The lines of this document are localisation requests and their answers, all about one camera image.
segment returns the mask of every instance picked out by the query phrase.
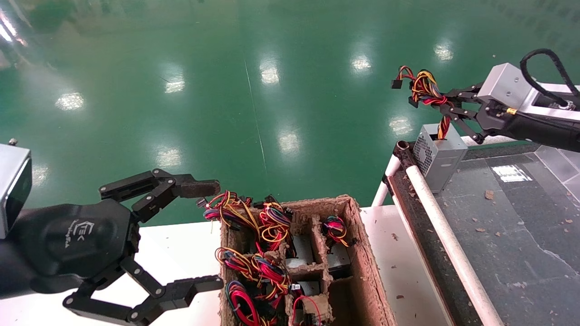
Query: metal part in box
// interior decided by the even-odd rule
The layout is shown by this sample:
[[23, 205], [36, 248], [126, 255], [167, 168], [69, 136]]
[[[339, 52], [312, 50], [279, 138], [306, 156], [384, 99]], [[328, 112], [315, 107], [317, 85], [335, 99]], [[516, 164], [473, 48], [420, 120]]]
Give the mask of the metal part in box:
[[423, 125], [413, 147], [419, 169], [434, 194], [443, 190], [467, 153], [467, 145], [453, 125], [449, 126], [446, 139], [434, 140], [432, 135], [437, 135], [437, 126], [438, 124]]

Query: table surface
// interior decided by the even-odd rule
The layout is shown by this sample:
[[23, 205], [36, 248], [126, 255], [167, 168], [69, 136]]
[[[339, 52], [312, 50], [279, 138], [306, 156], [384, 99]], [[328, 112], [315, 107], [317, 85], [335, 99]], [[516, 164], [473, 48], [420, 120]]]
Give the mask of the table surface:
[[[418, 247], [411, 240], [396, 207], [363, 208], [361, 218], [398, 324], [451, 325], [427, 276]], [[204, 222], [141, 228], [136, 261], [162, 284], [180, 278], [218, 274], [219, 263], [213, 253], [220, 243], [219, 227], [218, 223]], [[71, 292], [3, 300], [0, 325], [42, 325], [46, 320], [82, 326], [110, 325], [78, 317], [63, 308], [62, 301]], [[154, 325], [219, 325], [218, 293], [198, 294], [188, 309], [164, 313]], [[146, 296], [146, 292], [125, 275], [107, 289], [96, 292], [93, 298], [134, 306]]]

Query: black cable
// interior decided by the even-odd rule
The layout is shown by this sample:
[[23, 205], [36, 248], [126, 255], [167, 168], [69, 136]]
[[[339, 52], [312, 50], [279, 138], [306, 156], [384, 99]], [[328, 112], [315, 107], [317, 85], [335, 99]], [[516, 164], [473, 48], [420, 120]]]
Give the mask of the black cable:
[[558, 73], [560, 73], [560, 76], [564, 80], [566, 86], [568, 86], [568, 88], [570, 89], [570, 92], [572, 92], [572, 94], [575, 97], [580, 99], [580, 92], [578, 92], [578, 89], [576, 88], [576, 86], [574, 86], [574, 83], [570, 79], [570, 76], [568, 76], [568, 73], [566, 72], [566, 69], [564, 68], [564, 65], [562, 64], [562, 61], [560, 61], [560, 58], [558, 57], [558, 55], [556, 55], [554, 53], [554, 51], [552, 51], [550, 49], [533, 50], [532, 52], [528, 53], [527, 55], [525, 55], [521, 59], [520, 70], [521, 70], [521, 73], [524, 75], [525, 81], [527, 81], [530, 85], [532, 85], [533, 88], [535, 88], [538, 92], [542, 93], [544, 96], [549, 97], [549, 98], [553, 99], [554, 101], [556, 101], [556, 103], [558, 103], [559, 106], [561, 106], [561, 107], [568, 106], [568, 102], [566, 100], [564, 100], [562, 97], [560, 97], [552, 92], [549, 92], [545, 88], [541, 87], [536, 81], [534, 81], [532, 76], [530, 76], [530, 73], [528, 72], [528, 60], [536, 55], [547, 55], [548, 57], [550, 57], [552, 62], [554, 62], [554, 66], [556, 66], [556, 69], [558, 69]]
[[536, 117], [534, 117], [532, 115], [529, 115], [527, 113], [523, 113], [520, 110], [517, 110], [516, 111], [516, 115], [519, 115], [522, 118], [530, 119], [530, 120], [535, 121], [535, 122], [538, 122], [540, 124], [552, 126], [552, 127], [555, 127], [555, 128], [564, 129], [564, 130], [568, 130], [568, 131], [571, 131], [571, 132], [580, 132], [580, 129], [575, 128], [573, 126], [563, 125], [563, 124], [559, 124], [557, 122], [552, 122], [552, 121], [549, 121], [549, 120], [546, 120], [546, 119], [536, 118]]

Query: wire bundle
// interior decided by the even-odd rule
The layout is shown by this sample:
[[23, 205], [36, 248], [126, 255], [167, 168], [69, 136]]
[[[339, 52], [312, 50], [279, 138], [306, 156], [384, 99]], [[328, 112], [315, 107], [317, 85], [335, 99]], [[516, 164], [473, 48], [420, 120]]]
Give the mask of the wire bundle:
[[241, 253], [230, 248], [218, 248], [215, 252], [217, 261], [228, 268], [239, 271], [245, 278], [251, 281], [258, 281], [256, 270], [252, 263]]
[[341, 242], [345, 247], [349, 245], [345, 241], [346, 224], [337, 216], [329, 216], [322, 222], [322, 232], [334, 242]]
[[282, 241], [290, 235], [290, 219], [284, 213], [284, 209], [277, 202], [264, 203], [264, 209], [260, 212], [262, 232], [260, 235], [268, 242], [269, 251], [277, 250]]
[[262, 284], [263, 279], [270, 280], [272, 284], [272, 291], [265, 296], [258, 297], [258, 299], [269, 301], [272, 307], [277, 307], [282, 297], [288, 294], [290, 288], [291, 281], [288, 272], [259, 254], [252, 256], [252, 266], [260, 276], [258, 286]]
[[[260, 226], [248, 208], [251, 203], [251, 198], [240, 198], [238, 194], [226, 190], [206, 204], [204, 217], [206, 220], [217, 219], [228, 227], [248, 227], [259, 237]], [[238, 212], [239, 209], [245, 210], [248, 216], [240, 214]]]
[[[439, 87], [437, 86], [437, 81], [429, 70], [421, 70], [415, 77], [413, 71], [409, 67], [401, 66], [397, 79], [395, 80], [401, 81], [403, 78], [411, 80], [411, 97], [409, 99], [415, 103], [415, 106], [417, 102], [421, 101], [425, 105], [440, 106], [447, 104], [454, 107], [453, 103], [441, 94]], [[439, 122], [437, 130], [438, 139], [445, 139], [445, 136], [449, 131], [450, 123], [450, 117], [443, 116], [441, 122]]]
[[246, 288], [239, 281], [230, 281], [226, 285], [226, 297], [235, 318], [242, 325], [263, 326], [265, 321], [260, 318]]

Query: red wire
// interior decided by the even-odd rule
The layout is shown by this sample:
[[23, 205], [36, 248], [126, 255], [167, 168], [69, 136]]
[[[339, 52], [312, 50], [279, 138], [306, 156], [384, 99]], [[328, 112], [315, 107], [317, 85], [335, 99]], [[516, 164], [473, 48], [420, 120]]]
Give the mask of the red wire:
[[238, 318], [240, 318], [242, 323], [244, 323], [248, 326], [260, 326], [260, 324], [259, 324], [260, 318], [258, 317], [258, 312], [256, 311], [256, 308], [253, 306], [252, 299], [250, 299], [248, 294], [246, 294], [244, 291], [241, 291], [241, 290], [234, 290], [230, 293], [230, 297], [231, 297], [231, 301], [235, 307], [239, 306], [239, 303], [237, 300], [238, 297], [240, 297], [244, 301], [246, 301], [246, 303], [250, 307], [250, 311], [252, 312], [253, 320], [250, 320], [246, 316], [244, 316], [244, 314], [242, 313], [242, 311], [240, 309], [235, 311], [235, 314], [238, 316]]
[[296, 300], [294, 300], [294, 305], [292, 306], [292, 326], [294, 326], [294, 319], [296, 319], [296, 303], [299, 300], [302, 299], [308, 299], [312, 302], [312, 304], [314, 305], [314, 307], [316, 308], [316, 313], [318, 314], [318, 324], [322, 325], [322, 318], [320, 317], [320, 311], [318, 311], [318, 306], [316, 305], [316, 302], [314, 302], [314, 300], [312, 300], [312, 298], [305, 296], [305, 295], [301, 295], [298, 298], [296, 298]]

